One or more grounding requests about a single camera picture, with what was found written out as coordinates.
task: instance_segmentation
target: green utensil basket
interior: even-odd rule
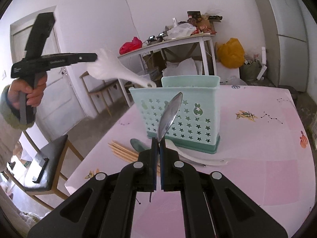
[[[182,105],[165,138],[178,147],[216,153],[220,140],[220,78],[205,75],[163,77],[162,86],[129,89],[142,114],[148,137],[157,136],[165,107],[182,92]]]

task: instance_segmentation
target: white ladle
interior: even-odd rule
[[[217,159],[199,159],[199,158],[195,158],[192,156],[189,156],[187,154],[185,154],[183,151],[181,151],[179,148],[177,148],[174,144],[174,142],[172,142],[171,140],[165,139],[165,144],[166,147],[168,147],[169,149],[173,149],[175,151],[178,152],[179,155],[181,155],[182,157],[185,157],[189,160],[192,160],[194,162],[197,163],[201,163],[201,164],[205,164],[205,165],[209,165],[209,166],[223,166],[228,164],[228,160],[226,159],[221,159],[221,160],[217,160]]]
[[[87,71],[90,76],[98,80],[123,79],[142,87],[156,87],[153,81],[142,78],[124,67],[110,50],[101,48],[94,51],[94,53],[98,56],[97,60],[87,63]]]

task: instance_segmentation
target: silver screw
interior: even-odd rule
[[[106,175],[104,173],[97,173],[95,175],[95,178],[96,178],[96,180],[101,181],[101,180],[106,178]]]
[[[221,179],[222,177],[222,174],[220,172],[213,172],[212,175],[211,175],[214,179]]]
[[[134,168],[142,168],[143,167],[143,163],[142,162],[135,162],[133,164]]]
[[[174,165],[175,167],[182,168],[184,166],[184,163],[182,161],[175,161]]]

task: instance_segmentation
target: refrigerator door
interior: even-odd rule
[[[269,0],[276,20],[278,35],[306,41],[306,31],[297,0]]]
[[[306,91],[308,75],[307,43],[289,37],[279,36],[280,40],[280,81],[279,85]]]

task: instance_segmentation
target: refrigerator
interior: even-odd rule
[[[275,86],[306,91],[308,47],[297,0],[255,0],[264,30],[267,76]]]

